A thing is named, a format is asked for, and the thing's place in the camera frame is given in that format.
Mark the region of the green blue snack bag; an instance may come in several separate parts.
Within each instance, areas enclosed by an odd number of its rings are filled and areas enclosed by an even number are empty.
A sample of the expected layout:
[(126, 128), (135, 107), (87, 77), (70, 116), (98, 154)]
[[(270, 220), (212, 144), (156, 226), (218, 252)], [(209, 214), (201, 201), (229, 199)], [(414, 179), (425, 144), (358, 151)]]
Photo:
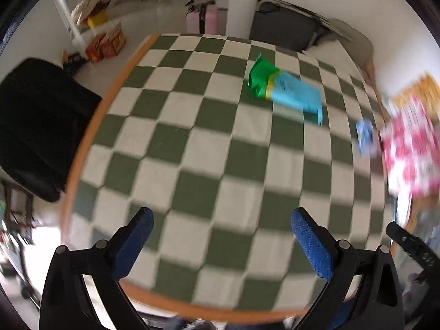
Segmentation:
[(321, 92), (259, 55), (249, 71), (247, 88), (257, 98), (316, 114), (322, 125)]

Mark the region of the right black gripper device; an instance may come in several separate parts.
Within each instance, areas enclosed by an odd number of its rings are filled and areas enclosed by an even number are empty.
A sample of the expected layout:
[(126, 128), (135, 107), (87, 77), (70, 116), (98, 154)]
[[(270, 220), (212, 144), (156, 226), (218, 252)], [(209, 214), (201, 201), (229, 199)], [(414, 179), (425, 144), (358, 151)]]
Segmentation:
[(387, 225), (386, 234), (422, 267), (428, 277), (439, 277), (439, 257), (419, 237), (408, 233), (394, 221)]

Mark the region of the pink white patterned bag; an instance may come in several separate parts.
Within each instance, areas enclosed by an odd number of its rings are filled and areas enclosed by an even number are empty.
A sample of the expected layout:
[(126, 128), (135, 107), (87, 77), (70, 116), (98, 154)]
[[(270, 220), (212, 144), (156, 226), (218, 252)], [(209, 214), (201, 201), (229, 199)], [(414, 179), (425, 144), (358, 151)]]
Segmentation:
[(389, 193), (424, 197), (439, 192), (439, 139), (421, 101), (413, 97), (379, 130)]

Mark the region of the small blue packet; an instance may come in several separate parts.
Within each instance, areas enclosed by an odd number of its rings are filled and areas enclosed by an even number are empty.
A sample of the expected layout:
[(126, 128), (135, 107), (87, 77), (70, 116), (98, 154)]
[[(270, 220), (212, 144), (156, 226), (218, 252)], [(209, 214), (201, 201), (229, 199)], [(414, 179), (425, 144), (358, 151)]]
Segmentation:
[(378, 144), (374, 126), (368, 119), (356, 122), (358, 148), (361, 156), (374, 159), (377, 157)]

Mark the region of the black cushioned chair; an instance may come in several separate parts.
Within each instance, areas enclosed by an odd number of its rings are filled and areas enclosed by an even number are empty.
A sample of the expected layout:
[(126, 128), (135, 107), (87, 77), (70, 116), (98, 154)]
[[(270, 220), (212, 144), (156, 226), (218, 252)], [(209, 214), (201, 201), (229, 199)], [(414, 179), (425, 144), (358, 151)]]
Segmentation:
[(62, 68), (27, 58), (1, 81), (1, 168), (56, 203), (101, 97)]

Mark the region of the red orange cardboard box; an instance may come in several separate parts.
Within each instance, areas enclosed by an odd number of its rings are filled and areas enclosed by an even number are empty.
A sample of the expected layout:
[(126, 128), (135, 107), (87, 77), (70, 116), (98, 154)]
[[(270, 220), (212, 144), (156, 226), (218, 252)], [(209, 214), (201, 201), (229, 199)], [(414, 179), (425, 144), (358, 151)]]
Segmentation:
[(126, 38), (120, 22), (112, 30), (92, 38), (85, 48), (85, 55), (88, 61), (97, 63), (118, 56), (125, 44)]

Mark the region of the dark grey folding chair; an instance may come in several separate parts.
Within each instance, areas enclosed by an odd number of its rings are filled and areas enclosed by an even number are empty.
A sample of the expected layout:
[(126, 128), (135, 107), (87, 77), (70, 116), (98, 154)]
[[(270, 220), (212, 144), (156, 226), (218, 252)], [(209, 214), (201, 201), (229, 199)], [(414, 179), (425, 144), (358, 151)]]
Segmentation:
[(302, 51), (328, 34), (351, 41), (328, 18), (311, 10), (283, 0), (257, 0), (249, 39)]

